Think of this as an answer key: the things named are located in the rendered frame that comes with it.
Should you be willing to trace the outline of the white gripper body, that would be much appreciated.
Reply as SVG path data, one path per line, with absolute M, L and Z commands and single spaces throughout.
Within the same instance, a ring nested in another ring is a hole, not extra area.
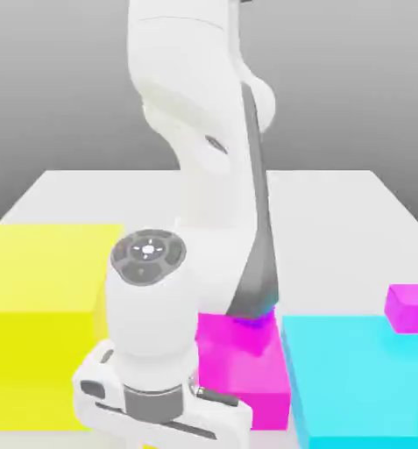
M 74 413 L 84 426 L 122 439 L 126 449 L 150 445 L 156 449 L 249 449 L 252 410 L 196 396 L 188 385 L 182 394 L 183 413 L 164 423 L 142 422 L 130 415 L 148 396 L 124 389 L 124 402 L 110 404 L 84 393 L 74 393 Z

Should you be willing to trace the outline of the small magenta cube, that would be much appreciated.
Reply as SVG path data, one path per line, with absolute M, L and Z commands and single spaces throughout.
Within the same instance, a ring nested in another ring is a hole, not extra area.
M 256 319 L 201 314 L 196 341 L 259 357 L 280 345 L 280 335 L 273 310 Z

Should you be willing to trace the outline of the large yellow box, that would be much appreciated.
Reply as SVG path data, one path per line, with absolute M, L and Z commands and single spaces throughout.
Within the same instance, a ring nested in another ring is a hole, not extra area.
M 72 376 L 107 336 L 120 224 L 0 224 L 0 431 L 81 431 Z

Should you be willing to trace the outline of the small purple cube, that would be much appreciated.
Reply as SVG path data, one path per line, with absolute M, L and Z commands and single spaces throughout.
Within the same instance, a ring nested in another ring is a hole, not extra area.
M 418 334 L 418 284 L 391 284 L 384 312 L 398 334 Z

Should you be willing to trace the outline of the large cyan box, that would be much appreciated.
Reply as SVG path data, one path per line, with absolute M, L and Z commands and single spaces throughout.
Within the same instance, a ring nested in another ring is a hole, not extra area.
M 418 449 L 418 335 L 384 317 L 282 320 L 301 449 Z

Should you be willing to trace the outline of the large magenta box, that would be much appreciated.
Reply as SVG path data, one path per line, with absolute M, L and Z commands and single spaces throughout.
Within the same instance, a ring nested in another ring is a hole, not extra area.
M 287 429 L 291 387 L 281 340 L 279 346 L 259 357 L 230 348 L 197 345 L 199 383 L 203 387 L 235 396 L 251 406 L 254 431 Z

